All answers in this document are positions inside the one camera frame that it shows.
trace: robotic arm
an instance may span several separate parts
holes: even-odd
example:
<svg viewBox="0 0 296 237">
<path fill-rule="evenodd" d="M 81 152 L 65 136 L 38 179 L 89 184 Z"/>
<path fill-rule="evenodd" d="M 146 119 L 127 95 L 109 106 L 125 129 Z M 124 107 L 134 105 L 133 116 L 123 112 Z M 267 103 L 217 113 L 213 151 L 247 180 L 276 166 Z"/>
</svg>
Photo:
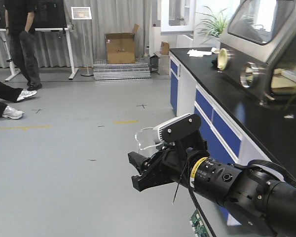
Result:
<svg viewBox="0 0 296 237">
<path fill-rule="evenodd" d="M 217 203 L 242 225 L 261 236 L 296 237 L 296 180 L 281 166 L 253 160 L 247 166 L 225 164 L 209 156 L 199 132 L 198 115 L 184 115 L 155 128 L 158 152 L 147 158 L 128 154 L 139 175 L 132 176 L 135 189 L 177 182 L 188 188 L 198 208 L 194 192 Z M 276 176 L 260 166 L 271 168 Z"/>
</svg>

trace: white desk leg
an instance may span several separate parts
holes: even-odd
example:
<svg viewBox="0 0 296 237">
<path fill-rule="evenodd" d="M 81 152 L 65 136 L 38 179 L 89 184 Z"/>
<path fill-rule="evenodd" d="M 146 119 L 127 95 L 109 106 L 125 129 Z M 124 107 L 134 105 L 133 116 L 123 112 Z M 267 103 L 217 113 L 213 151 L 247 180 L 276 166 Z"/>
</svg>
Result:
<svg viewBox="0 0 296 237">
<path fill-rule="evenodd" d="M 5 49 L 6 54 L 8 56 L 8 60 L 11 60 L 10 50 L 9 50 L 8 43 L 6 41 L 5 32 L 2 33 L 2 40 L 3 40 L 3 44 L 4 44 L 4 49 Z M 11 75 L 8 76 L 4 81 L 11 80 L 12 78 L 14 78 L 16 75 L 18 75 L 21 72 L 20 70 L 15 70 L 14 63 L 12 61 L 9 62 L 9 67 L 10 67 Z"/>
<path fill-rule="evenodd" d="M 70 75 L 70 77 L 68 79 L 72 80 L 75 77 L 75 75 L 76 75 L 76 73 L 78 71 L 78 68 L 74 68 L 73 49 L 71 47 L 71 39 L 70 39 L 70 32 L 69 31 L 66 31 L 66 39 L 67 39 L 69 59 L 70 59 L 70 65 L 71 65 L 71 75 Z"/>
</svg>

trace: yellow floor marking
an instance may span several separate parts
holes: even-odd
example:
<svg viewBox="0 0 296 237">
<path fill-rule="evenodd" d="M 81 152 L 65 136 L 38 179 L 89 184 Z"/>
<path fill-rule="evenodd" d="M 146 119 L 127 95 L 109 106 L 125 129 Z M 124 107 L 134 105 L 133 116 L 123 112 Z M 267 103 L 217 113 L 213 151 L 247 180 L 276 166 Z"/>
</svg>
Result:
<svg viewBox="0 0 296 237">
<path fill-rule="evenodd" d="M 12 130 L 12 129 L 22 129 L 24 131 L 29 128 L 50 128 L 51 125 L 42 125 L 42 126 L 20 126 L 20 127 L 0 127 L 0 130 Z"/>
<path fill-rule="evenodd" d="M 115 121 L 113 123 L 134 123 L 134 122 L 138 122 L 138 120 L 129 120 L 129 121 Z"/>
</svg>

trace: person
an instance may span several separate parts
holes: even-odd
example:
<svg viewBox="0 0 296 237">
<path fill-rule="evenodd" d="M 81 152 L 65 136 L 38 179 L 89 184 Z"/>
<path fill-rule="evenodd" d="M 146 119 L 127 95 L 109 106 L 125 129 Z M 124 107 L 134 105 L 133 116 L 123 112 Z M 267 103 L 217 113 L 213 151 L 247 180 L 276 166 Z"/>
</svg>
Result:
<svg viewBox="0 0 296 237">
<path fill-rule="evenodd" d="M 4 0 L 4 7 L 11 59 L 27 79 L 28 90 L 38 90 L 42 84 L 34 54 L 36 0 Z"/>
<path fill-rule="evenodd" d="M 0 99 L 11 102 L 19 102 L 34 96 L 36 90 L 28 91 L 22 88 L 13 88 L 0 82 Z M 23 111 L 17 110 L 0 101 L 0 118 L 19 119 L 23 116 Z"/>
</svg>

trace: black countertop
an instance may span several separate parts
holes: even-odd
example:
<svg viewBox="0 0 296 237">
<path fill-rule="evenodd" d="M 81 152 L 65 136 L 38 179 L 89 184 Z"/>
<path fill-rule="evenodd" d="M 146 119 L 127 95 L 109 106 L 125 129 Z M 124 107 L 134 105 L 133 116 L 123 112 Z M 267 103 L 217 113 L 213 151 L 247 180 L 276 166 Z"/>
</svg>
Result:
<svg viewBox="0 0 296 237">
<path fill-rule="evenodd" d="M 296 178 L 296 106 L 285 111 L 278 107 L 260 106 L 258 99 L 212 66 L 217 55 L 189 57 L 189 50 L 170 49 L 261 150 Z M 294 114 L 294 118 L 284 118 L 287 114 Z"/>
</svg>

